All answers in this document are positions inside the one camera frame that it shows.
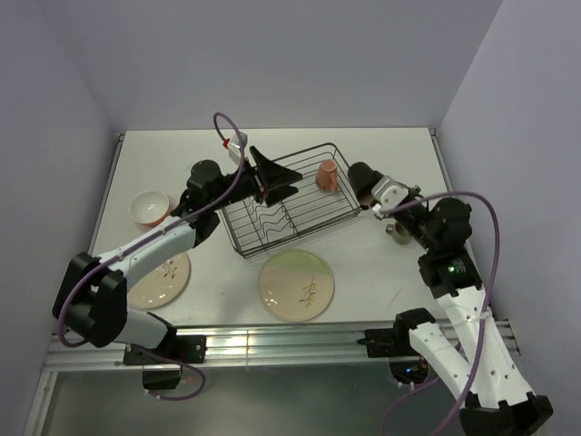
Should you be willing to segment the dark brown mug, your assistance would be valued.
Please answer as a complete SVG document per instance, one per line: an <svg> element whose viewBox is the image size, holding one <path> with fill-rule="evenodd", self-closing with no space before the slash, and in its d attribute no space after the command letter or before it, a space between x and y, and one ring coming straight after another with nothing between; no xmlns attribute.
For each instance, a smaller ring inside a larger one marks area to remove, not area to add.
<svg viewBox="0 0 581 436"><path fill-rule="evenodd" d="M364 162L356 162L348 170L350 187L359 206L366 210L374 202L372 188L383 178L383 174Z"/></svg>

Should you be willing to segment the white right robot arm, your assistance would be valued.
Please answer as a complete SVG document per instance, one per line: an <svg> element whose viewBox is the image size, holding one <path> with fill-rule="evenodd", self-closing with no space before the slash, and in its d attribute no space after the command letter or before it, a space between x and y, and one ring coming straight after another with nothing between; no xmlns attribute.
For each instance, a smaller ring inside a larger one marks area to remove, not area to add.
<svg viewBox="0 0 581 436"><path fill-rule="evenodd" d="M386 179L370 191L380 218L400 224L424 249L419 272L459 341L452 345L425 309L399 314L393 343L423 357L456 402L435 429L458 417L467 435L533 435L552 416L545 395L535 394L507 350L489 307L492 280L482 281L466 248L472 234L464 193L432 195L426 206L417 188Z"/></svg>

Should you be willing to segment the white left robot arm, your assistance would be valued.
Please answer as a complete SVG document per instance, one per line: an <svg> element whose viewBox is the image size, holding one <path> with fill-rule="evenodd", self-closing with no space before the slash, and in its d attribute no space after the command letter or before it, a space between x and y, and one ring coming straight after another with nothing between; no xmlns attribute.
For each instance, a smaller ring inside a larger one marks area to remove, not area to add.
<svg viewBox="0 0 581 436"><path fill-rule="evenodd" d="M130 311L128 292L165 261L207 240L220 222L218 210L248 198L272 206L294 195L302 179L254 146L241 151L253 160L241 158L236 173L222 173L212 160L195 163L178 205L149 232L108 253L79 253L70 261L53 308L62 345L74 347L64 336L71 330L80 345L120 342L143 348L155 362L173 358L174 327L152 313Z"/></svg>

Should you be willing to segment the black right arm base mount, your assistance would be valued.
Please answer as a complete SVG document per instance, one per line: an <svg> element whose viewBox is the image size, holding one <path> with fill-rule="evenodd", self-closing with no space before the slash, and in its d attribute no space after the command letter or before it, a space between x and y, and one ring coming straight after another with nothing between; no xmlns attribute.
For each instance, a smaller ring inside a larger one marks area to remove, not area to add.
<svg viewBox="0 0 581 436"><path fill-rule="evenodd" d="M410 345L409 329L398 325L367 329L364 331L364 337L357 339L356 343L366 348L367 356L371 359L420 356Z"/></svg>

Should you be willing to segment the pink ceramic mug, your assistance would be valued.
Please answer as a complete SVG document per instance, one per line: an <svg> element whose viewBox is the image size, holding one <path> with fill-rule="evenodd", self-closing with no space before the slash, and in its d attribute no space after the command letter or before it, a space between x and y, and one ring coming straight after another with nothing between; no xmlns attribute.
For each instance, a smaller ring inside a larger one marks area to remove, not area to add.
<svg viewBox="0 0 581 436"><path fill-rule="evenodd" d="M315 184L323 192L336 193L339 190L338 168L334 160L321 162L315 176Z"/></svg>

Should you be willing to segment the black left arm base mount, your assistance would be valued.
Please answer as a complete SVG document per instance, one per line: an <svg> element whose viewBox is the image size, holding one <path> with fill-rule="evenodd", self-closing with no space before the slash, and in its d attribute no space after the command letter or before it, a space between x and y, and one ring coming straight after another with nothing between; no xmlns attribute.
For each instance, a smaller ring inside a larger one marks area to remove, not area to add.
<svg viewBox="0 0 581 436"><path fill-rule="evenodd" d="M155 349L128 344L123 364L142 368L142 385L146 392L165 401L184 401L198 396L206 376L198 365L204 363L204 335L175 336Z"/></svg>

